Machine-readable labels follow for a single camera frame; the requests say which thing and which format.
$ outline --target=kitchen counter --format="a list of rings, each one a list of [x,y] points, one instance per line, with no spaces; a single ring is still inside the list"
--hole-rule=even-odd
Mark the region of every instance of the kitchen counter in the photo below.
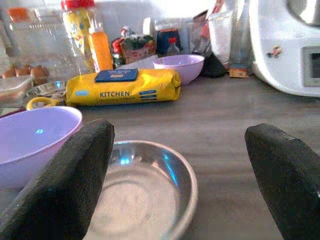
[[[277,91],[254,76],[198,78],[175,102],[81,107],[84,121],[105,118],[115,140],[159,142],[192,165],[198,207],[184,240],[281,240],[258,189],[245,131],[273,124],[320,153],[320,98]]]

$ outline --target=food processor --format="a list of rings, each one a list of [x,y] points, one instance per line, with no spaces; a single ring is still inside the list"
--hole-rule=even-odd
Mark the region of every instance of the food processor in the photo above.
[[[254,73],[293,95],[320,97],[320,0],[252,0]]]

